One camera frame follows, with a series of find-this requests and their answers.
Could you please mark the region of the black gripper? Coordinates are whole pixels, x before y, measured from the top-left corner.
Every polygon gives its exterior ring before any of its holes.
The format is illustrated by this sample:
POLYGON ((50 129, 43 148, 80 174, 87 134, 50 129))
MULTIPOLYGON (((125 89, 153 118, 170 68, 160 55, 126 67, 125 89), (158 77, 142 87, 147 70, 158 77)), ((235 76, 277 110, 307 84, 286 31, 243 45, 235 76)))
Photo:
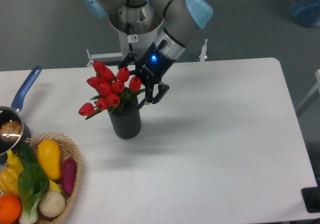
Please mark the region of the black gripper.
POLYGON ((138 104, 137 108, 141 109, 147 104, 157 104, 170 89, 169 85, 164 84, 161 80, 168 69, 175 61, 163 54, 160 49, 152 43, 144 55, 138 59, 135 53, 129 53, 118 65, 118 70, 126 67, 129 75, 135 75, 140 78, 145 86, 145 97, 138 104), (134 69, 129 70, 128 66, 133 63, 134 69), (157 85, 158 92, 154 96, 154 85, 157 85))

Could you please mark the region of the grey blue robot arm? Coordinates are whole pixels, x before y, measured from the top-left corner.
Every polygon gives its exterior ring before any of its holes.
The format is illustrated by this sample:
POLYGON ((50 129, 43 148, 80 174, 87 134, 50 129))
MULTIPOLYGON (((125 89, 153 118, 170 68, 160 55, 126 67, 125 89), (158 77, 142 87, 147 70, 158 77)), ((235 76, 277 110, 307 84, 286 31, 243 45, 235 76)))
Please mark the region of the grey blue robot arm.
POLYGON ((141 79, 141 105, 156 104, 169 90, 162 77, 213 16, 205 0, 82 0, 89 11, 108 17, 118 32, 122 65, 141 79))

